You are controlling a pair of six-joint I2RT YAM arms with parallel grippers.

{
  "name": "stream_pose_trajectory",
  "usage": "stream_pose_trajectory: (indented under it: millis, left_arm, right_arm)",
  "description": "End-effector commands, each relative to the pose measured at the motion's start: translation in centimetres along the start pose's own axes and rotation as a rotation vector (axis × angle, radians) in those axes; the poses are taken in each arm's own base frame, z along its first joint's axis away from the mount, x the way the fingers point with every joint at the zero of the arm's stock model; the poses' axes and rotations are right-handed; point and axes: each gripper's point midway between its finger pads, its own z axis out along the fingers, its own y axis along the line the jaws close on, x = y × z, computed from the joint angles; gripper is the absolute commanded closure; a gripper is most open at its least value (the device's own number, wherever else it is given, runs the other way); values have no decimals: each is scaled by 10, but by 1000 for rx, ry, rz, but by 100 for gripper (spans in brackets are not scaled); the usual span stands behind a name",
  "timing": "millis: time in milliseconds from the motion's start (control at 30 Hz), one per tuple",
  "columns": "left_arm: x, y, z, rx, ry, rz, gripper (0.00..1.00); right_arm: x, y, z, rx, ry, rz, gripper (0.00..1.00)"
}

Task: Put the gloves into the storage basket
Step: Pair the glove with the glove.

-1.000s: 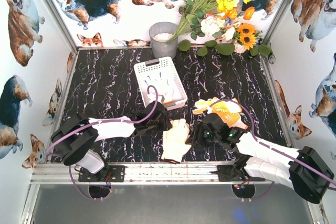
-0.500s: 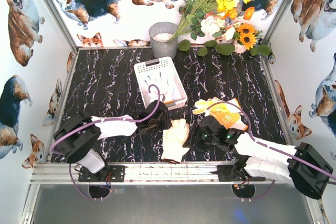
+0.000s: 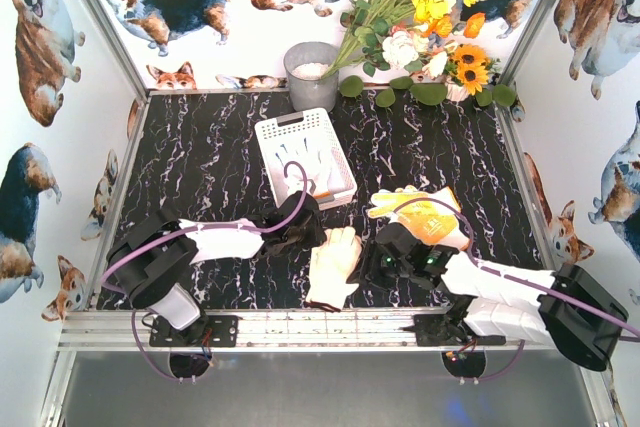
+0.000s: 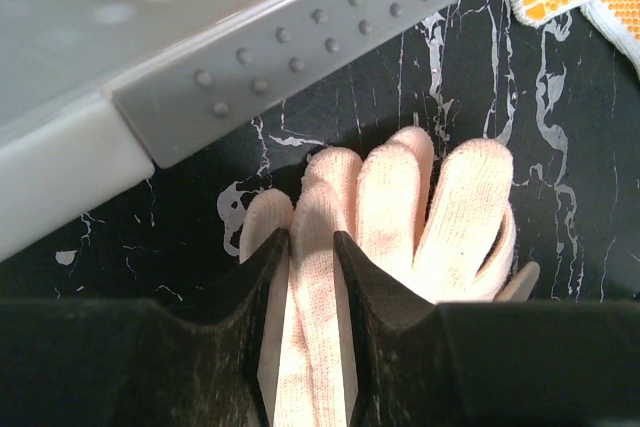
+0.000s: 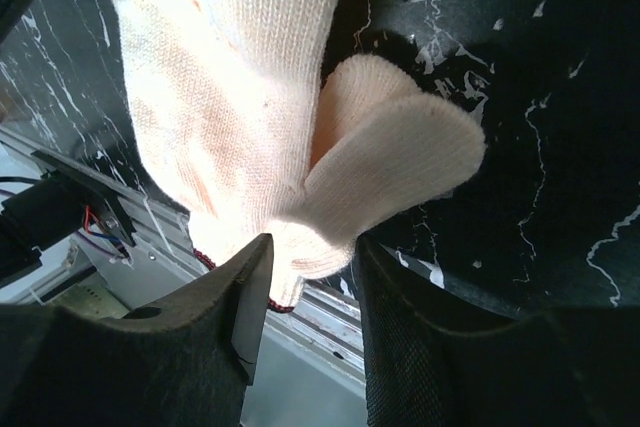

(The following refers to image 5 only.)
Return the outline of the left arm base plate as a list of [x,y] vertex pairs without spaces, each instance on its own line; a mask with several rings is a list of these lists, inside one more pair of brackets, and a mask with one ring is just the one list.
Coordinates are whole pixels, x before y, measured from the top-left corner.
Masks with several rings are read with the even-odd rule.
[[124,248],[135,245],[135,229],[119,194],[49,154],[36,151],[33,158],[44,170],[40,177],[1,178],[3,186],[24,187],[1,190],[1,283],[41,267],[42,253],[71,235],[104,240],[116,249],[109,257],[127,262]]

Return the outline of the beige knit glove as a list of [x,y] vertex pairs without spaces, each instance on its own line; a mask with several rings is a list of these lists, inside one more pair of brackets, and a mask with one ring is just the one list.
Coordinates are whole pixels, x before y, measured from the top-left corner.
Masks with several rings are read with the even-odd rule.
[[338,0],[112,0],[141,162],[222,265],[274,241],[269,305],[289,312],[357,237],[479,169],[467,112],[386,59],[321,67]]

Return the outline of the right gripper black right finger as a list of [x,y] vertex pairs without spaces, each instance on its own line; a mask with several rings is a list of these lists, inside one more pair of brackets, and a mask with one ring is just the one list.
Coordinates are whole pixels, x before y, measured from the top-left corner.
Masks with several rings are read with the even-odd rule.
[[467,303],[357,243],[371,426],[635,426],[639,311],[521,320]]

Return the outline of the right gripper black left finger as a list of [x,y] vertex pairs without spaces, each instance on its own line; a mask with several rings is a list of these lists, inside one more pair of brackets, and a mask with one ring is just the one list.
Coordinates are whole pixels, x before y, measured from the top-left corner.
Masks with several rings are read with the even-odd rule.
[[121,319],[1,309],[5,426],[236,426],[247,377],[230,276],[202,276]]

